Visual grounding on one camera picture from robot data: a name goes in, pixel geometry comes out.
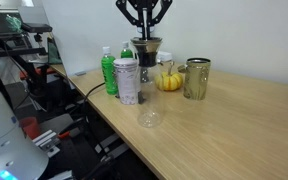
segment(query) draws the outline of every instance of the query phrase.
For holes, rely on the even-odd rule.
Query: bottle cap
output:
[[[104,54],[110,54],[111,53],[111,48],[109,46],[103,47],[103,53]]]
[[[128,41],[123,42],[123,48],[125,48],[125,49],[128,48]]]

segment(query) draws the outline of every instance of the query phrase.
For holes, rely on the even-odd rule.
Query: yellow pumpkin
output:
[[[172,73],[173,64],[168,69],[168,72],[162,72],[161,76],[155,77],[155,83],[158,89],[164,91],[174,91],[182,87],[183,76],[180,73]]]

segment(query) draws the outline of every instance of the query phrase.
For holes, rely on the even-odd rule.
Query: white robot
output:
[[[26,136],[0,93],[0,180],[31,180],[42,175],[48,156]]]

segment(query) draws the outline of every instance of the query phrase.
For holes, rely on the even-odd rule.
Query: blue light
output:
[[[18,180],[16,177],[14,177],[11,173],[9,173],[6,170],[0,171],[0,177],[4,180]]]

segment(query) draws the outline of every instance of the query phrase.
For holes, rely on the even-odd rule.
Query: green bottle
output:
[[[123,42],[123,50],[121,52],[121,58],[133,58],[133,52],[128,47],[128,42]]]
[[[104,56],[102,58],[102,71],[105,81],[106,92],[108,94],[114,95],[117,94],[117,83],[115,81],[114,73],[114,65],[113,61],[115,58],[111,56],[110,47],[103,47]]]

